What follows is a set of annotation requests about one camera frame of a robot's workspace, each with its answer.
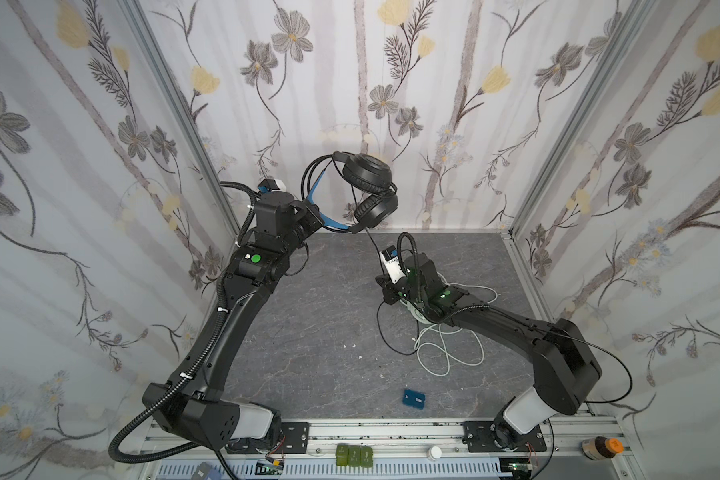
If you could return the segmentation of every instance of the headphones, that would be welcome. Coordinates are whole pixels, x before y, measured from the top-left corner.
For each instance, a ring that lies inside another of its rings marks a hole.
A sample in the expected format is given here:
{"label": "headphones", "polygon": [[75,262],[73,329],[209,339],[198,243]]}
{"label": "headphones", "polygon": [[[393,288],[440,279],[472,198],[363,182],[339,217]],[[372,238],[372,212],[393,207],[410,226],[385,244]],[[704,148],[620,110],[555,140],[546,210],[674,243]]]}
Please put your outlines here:
{"label": "headphones", "polygon": [[[322,169],[317,177],[314,185],[312,183],[312,174],[317,167],[325,160],[330,160],[325,168]],[[355,207],[354,225],[345,225],[337,222],[320,212],[320,217],[326,223],[324,228],[332,232],[356,234],[365,228],[373,228],[379,225],[384,218],[389,216],[398,208],[398,188],[392,182],[392,170],[381,160],[368,154],[349,154],[346,152],[335,151],[333,155],[323,155],[314,159],[313,162],[304,170],[302,176],[302,198],[310,203],[312,196],[317,189],[320,179],[326,173],[326,169],[333,164],[338,172],[336,164],[344,164],[339,175],[353,187],[369,194],[360,205]],[[308,195],[305,197],[304,182],[306,180]]]}

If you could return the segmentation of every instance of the white cable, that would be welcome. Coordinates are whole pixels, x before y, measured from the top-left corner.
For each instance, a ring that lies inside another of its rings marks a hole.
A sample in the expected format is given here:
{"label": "white cable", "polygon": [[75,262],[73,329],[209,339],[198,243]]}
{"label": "white cable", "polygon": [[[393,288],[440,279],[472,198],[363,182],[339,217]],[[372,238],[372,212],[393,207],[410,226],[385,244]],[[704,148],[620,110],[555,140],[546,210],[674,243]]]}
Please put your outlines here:
{"label": "white cable", "polygon": [[[463,283],[448,283],[448,281],[445,279],[445,277],[442,276],[439,272],[438,272],[438,276],[440,276],[440,279],[443,281],[443,283],[445,283],[447,285],[457,285],[457,286],[463,286],[465,288],[482,288],[482,289],[490,290],[491,292],[494,293],[494,298],[486,303],[495,302],[496,299],[499,298],[498,292],[496,290],[490,288],[489,286],[464,285]],[[427,319],[424,318],[424,316],[422,315],[421,312],[416,310],[416,307],[413,306],[413,304],[411,304],[410,302],[407,302],[406,300],[403,300],[403,299],[401,299],[401,302],[403,302],[403,305],[405,305],[406,308],[408,308],[408,311],[411,312],[411,315],[413,316],[413,318],[416,319],[416,321],[423,323],[425,325],[428,325],[425,329],[423,329],[418,334],[418,338],[415,340],[415,343],[414,343],[414,350],[416,351],[416,358],[418,359],[419,365],[421,365],[424,370],[426,370],[427,372],[429,372],[430,374],[432,374],[434,376],[447,376],[451,372],[451,359],[453,359],[456,362],[461,363],[461,365],[465,365],[465,366],[478,366],[483,362],[483,360],[485,360],[485,350],[483,349],[483,343],[480,341],[480,337],[478,337],[477,333],[471,332],[472,335],[474,335],[474,339],[478,341],[478,345],[480,345],[480,361],[476,362],[476,363],[470,363],[470,362],[465,362],[464,360],[460,360],[448,352],[448,347],[445,345],[445,338],[443,338],[443,335],[453,335],[454,333],[459,333],[462,331],[461,328],[458,330],[454,330],[453,332],[443,332],[441,323],[429,322]],[[422,337],[424,336],[424,334],[427,331],[434,329],[435,327],[437,327],[436,331],[440,335],[440,341],[442,342],[443,345],[440,346],[440,345],[438,345],[436,343],[432,343],[432,342],[423,342],[422,343]],[[442,353],[445,354],[445,361],[446,361],[447,367],[446,367],[444,373],[432,372],[432,370],[428,369],[427,366],[424,364],[424,362],[422,361],[422,357],[421,357],[421,350],[422,350],[422,347],[425,345],[433,346],[434,348],[440,350]]]}

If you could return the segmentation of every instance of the red wire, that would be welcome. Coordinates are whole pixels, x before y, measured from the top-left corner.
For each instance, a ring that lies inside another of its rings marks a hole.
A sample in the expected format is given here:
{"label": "red wire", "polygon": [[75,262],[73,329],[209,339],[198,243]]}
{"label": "red wire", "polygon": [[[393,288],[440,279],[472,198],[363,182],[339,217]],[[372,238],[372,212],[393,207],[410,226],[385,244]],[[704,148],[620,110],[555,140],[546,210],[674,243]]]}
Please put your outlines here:
{"label": "red wire", "polygon": [[528,446],[528,463],[530,463],[530,457],[535,456],[536,457],[536,468],[538,468],[539,467],[539,456],[536,453],[536,450],[529,442],[526,442],[525,445]]}

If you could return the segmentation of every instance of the black bracket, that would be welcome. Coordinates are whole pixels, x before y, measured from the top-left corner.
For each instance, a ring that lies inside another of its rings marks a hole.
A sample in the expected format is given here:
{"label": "black bracket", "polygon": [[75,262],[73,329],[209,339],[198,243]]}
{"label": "black bracket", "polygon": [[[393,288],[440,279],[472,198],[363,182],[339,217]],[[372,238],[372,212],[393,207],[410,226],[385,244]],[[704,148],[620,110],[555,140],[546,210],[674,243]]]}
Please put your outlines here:
{"label": "black bracket", "polygon": [[[307,422],[283,422],[280,428],[282,444],[272,447],[272,455],[280,453],[307,453],[309,424]],[[226,446],[230,455],[261,455],[268,445],[257,438],[240,438]]]}
{"label": "black bracket", "polygon": [[[464,438],[462,441],[467,444],[470,453],[487,453],[487,452],[504,452],[502,448],[496,446],[491,435],[491,429],[494,426],[493,421],[488,422],[464,422]],[[541,435],[541,428],[534,427],[528,434],[522,436],[525,440],[522,446],[518,447],[516,452],[529,452],[530,449],[526,445],[530,445],[536,452],[546,452],[547,443],[544,436]]]}
{"label": "black bracket", "polygon": [[307,453],[309,424],[307,422],[284,422],[282,424],[282,450],[285,453]]}

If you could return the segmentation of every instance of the gray marble floor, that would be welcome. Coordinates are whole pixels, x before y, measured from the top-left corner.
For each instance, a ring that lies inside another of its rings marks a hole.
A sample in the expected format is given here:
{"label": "gray marble floor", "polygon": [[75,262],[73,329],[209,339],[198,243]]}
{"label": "gray marble floor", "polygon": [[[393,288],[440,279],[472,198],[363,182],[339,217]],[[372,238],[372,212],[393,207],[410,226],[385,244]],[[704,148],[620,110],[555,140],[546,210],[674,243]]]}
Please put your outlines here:
{"label": "gray marble floor", "polygon": [[[396,234],[374,232],[380,248]],[[498,234],[416,234],[418,249],[451,282],[492,286],[497,306],[532,316],[530,305]],[[416,356],[400,356],[378,334],[382,301],[374,282],[380,266],[365,234],[316,234],[303,272],[283,277],[259,313],[232,364],[225,398],[258,402],[284,418],[422,418],[493,416],[533,383],[530,365],[485,337],[480,366],[452,364],[446,377],[427,373]],[[292,270],[304,253],[292,259]],[[489,299],[492,293],[472,290]],[[416,325],[402,305],[384,304],[384,336],[410,351]],[[425,339],[437,342],[436,333]],[[448,350],[474,362],[480,349],[467,331],[446,336]],[[445,369],[443,354],[422,350],[434,372]],[[427,396],[423,410],[402,404],[403,389]]]}

